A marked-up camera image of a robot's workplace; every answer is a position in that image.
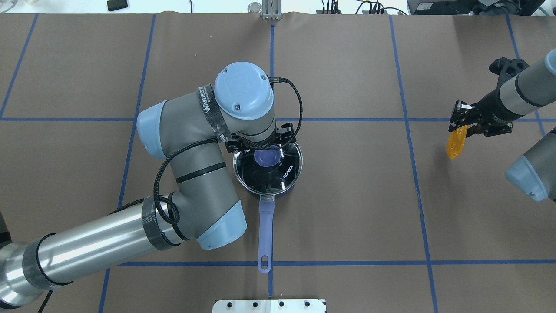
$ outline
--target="hole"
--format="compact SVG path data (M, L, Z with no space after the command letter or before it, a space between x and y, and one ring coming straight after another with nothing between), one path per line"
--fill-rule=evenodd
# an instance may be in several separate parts
M269 257L262 256L261 257L261 268L266 270L269 267Z

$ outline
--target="orange plastic object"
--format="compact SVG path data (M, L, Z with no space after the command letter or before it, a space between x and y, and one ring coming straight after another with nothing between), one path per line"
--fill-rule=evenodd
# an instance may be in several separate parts
M467 125L464 125L450 133L448 143L446 145L446 154L448 158L455 159L463 151L465 145L465 136L467 135Z

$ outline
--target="white label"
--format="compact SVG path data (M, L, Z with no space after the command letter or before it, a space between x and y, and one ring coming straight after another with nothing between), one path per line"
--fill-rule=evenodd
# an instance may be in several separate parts
M418 10L428 10L432 6L433 6L432 2L419 3L419 5L417 6L417 9Z

